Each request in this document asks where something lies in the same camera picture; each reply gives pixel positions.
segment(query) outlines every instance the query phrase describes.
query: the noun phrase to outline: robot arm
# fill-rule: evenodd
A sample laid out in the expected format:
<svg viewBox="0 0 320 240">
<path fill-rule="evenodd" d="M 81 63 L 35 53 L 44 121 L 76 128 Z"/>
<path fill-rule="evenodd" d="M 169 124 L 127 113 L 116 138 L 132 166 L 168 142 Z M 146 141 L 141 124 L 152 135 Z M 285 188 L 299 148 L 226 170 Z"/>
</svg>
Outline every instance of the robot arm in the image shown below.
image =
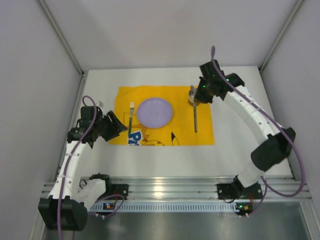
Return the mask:
<svg viewBox="0 0 320 240">
<path fill-rule="evenodd" d="M 87 223 L 88 210 L 91 206 L 98 198 L 112 194 L 109 176 L 100 173 L 91 176 L 84 189 L 78 192 L 83 167 L 94 147 L 94 142 L 98 137 L 107 142 L 127 130 L 112 111 L 104 113 L 102 103 L 96 106 L 95 119 L 94 112 L 94 106 L 81 108 L 81 118 L 77 121 L 77 126 L 68 132 L 66 153 L 53 189 L 48 198 L 39 201 L 39 212 L 50 230 L 58 228 L 59 199 L 61 199 L 61 229 L 82 231 Z"/>
<path fill-rule="evenodd" d="M 287 158 L 292 147 L 280 131 L 273 124 L 270 124 L 258 109 L 233 91 L 221 79 L 211 61 L 201 65 L 200 69 L 203 77 L 200 77 L 194 101 L 212 103 L 214 96 L 220 97 L 245 122 L 259 144 L 251 153 L 251 161 L 234 178 L 232 183 L 237 195 L 242 196 L 245 189 L 256 184 L 267 170 Z M 259 106 L 245 87 L 244 81 L 237 74 L 232 73 L 225 78 L 246 97 L 249 97 L 252 103 Z M 284 132 L 294 141 L 296 133 L 292 128 L 284 129 Z"/>
</svg>

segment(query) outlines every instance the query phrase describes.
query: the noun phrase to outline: purple cable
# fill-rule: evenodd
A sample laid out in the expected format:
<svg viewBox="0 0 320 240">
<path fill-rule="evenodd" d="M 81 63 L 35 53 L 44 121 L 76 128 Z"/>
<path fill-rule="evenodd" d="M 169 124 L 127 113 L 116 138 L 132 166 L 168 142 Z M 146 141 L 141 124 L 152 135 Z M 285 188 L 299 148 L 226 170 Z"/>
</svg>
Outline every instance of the purple cable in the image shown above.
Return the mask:
<svg viewBox="0 0 320 240">
<path fill-rule="evenodd" d="M 264 193 L 263 193 L 263 195 L 262 195 L 262 198 L 261 198 L 260 202 L 257 204 L 257 206 L 255 207 L 255 209 L 249 214 L 249 216 L 252 216 L 252 214 L 254 214 L 254 213 L 258 210 L 258 208 L 260 208 L 260 206 L 262 205 L 263 201 L 264 201 L 265 198 L 266 198 L 267 191 L 268 191 L 268 187 L 267 187 L 267 185 L 265 185 L 265 187 L 264 187 Z"/>
<path fill-rule="evenodd" d="M 71 155 L 68 157 L 68 159 L 66 160 L 65 163 L 65 167 L 63 170 L 63 177 L 62 177 L 62 181 L 61 181 L 61 188 L 60 188 L 60 193 L 59 193 L 59 199 L 58 199 L 58 209 L 57 209 L 57 225 L 58 225 L 58 233 L 59 233 L 59 238 L 60 240 L 64 239 L 64 236 L 62 234 L 62 227 L 61 227 L 61 203 L 62 203 L 62 195 L 64 193 L 64 188 L 65 188 L 65 181 L 66 181 L 66 174 L 67 174 L 67 169 L 68 169 L 68 165 L 70 163 L 72 154 L 76 151 L 77 147 L 80 145 L 80 143 L 82 142 L 82 140 L 85 138 L 85 136 L 89 133 L 89 131 L 91 130 L 92 126 L 95 123 L 95 120 L 97 118 L 97 108 L 96 108 L 96 103 L 95 101 L 90 97 L 90 96 L 83 96 L 82 98 L 82 102 L 85 104 L 85 98 L 90 99 L 90 101 L 92 102 L 93 106 L 94 106 L 94 114 L 93 114 L 93 119 L 89 125 L 89 127 L 87 128 L 87 130 L 82 134 L 82 136 L 80 137 L 79 141 L 74 145 L 73 149 L 71 150 Z"/>
<path fill-rule="evenodd" d="M 96 203 L 98 203 L 98 202 L 101 202 L 101 201 L 103 201 L 103 200 L 107 200 L 107 199 L 115 198 L 115 197 L 120 197 L 120 198 L 122 198 L 122 202 L 120 203 L 120 205 L 119 205 L 113 212 L 111 212 L 109 215 L 106 215 L 105 218 L 111 217 L 112 215 L 115 215 L 115 214 L 116 214 L 116 212 L 121 208 L 122 204 L 124 204 L 124 202 L 125 202 L 125 197 L 122 196 L 121 194 L 112 194 L 112 195 L 103 197 L 103 198 L 99 199 L 98 201 L 96 201 Z"/>
<path fill-rule="evenodd" d="M 294 144 L 294 142 L 290 139 L 290 137 L 285 133 L 285 131 L 279 126 L 279 124 L 272 119 L 272 117 L 270 117 L 265 111 L 263 111 L 261 108 L 259 108 L 256 104 L 254 104 L 253 102 L 250 101 L 249 98 L 247 98 L 244 94 L 242 94 L 238 89 L 236 89 L 230 82 L 227 81 L 227 79 L 225 78 L 225 76 L 220 72 L 218 66 L 215 63 L 215 46 L 212 46 L 211 48 L 211 61 L 213 63 L 213 66 L 215 68 L 215 70 L 217 71 L 217 73 L 219 74 L 219 76 L 225 81 L 225 83 L 232 88 L 232 90 L 234 90 L 237 94 L 239 94 L 244 100 L 246 100 L 249 104 L 251 104 L 255 109 L 257 109 L 263 116 L 265 116 L 273 125 L 275 125 L 275 127 L 281 132 L 281 134 L 285 137 L 285 139 L 288 141 L 288 143 L 292 146 L 292 149 L 298 159 L 298 163 L 300 166 L 300 171 L 301 171 L 301 183 L 299 188 L 292 194 L 283 194 L 281 192 L 278 192 L 277 190 L 273 189 L 265 180 L 265 178 L 262 176 L 261 179 L 264 183 L 264 185 L 266 187 L 268 187 L 271 191 L 273 191 L 274 193 L 283 196 L 283 197 L 294 197 L 296 195 L 298 195 L 302 189 L 304 188 L 305 185 L 305 181 L 306 181 L 306 174 L 305 174 L 305 167 L 304 167 L 304 163 L 302 162 L 300 153 L 296 147 L 296 145 Z"/>
</svg>

